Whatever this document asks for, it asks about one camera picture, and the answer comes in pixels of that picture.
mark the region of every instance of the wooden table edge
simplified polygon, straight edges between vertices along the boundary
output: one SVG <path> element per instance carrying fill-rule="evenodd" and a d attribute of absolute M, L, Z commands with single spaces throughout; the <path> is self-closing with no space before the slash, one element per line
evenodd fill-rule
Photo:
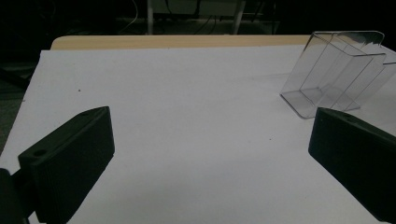
<path fill-rule="evenodd" d="M 166 49 L 304 45 L 309 35 L 70 35 L 50 49 Z"/>

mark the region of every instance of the table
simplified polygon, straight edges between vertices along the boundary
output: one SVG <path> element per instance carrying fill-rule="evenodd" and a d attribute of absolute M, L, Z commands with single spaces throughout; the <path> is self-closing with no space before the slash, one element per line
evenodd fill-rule
<path fill-rule="evenodd" d="M 278 95 L 307 39 L 61 37 L 0 164 L 15 172 L 35 141 L 109 105 L 116 154 L 70 223 L 379 223 L 308 155 L 313 120 Z M 396 133 L 394 94 L 351 114 Z"/>
<path fill-rule="evenodd" d="M 166 49 L 303 45 L 309 35 L 89 35 L 63 36 L 51 49 Z"/>

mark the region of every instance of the transparent acrylic container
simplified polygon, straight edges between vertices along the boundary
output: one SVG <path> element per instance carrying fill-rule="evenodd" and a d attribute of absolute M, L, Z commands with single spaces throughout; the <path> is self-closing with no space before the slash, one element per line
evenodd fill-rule
<path fill-rule="evenodd" d="M 376 31 L 314 32 L 280 95 L 303 119 L 318 107 L 361 105 L 396 73 L 396 53 Z"/>

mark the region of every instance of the white table surface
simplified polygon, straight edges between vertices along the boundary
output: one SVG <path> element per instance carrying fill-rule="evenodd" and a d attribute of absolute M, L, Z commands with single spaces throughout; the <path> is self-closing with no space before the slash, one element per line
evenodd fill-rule
<path fill-rule="evenodd" d="M 0 166 L 109 105 L 116 153 L 69 223 L 378 223 L 279 96 L 303 47 L 43 51 Z M 396 134 L 395 83 L 350 113 Z"/>

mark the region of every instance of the clear plastic box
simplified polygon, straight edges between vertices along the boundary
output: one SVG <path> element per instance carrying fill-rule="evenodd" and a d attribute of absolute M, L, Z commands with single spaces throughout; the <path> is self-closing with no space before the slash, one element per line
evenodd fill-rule
<path fill-rule="evenodd" d="M 280 95 L 304 118 L 318 107 L 361 105 L 396 73 L 396 53 L 377 31 L 314 32 Z"/>

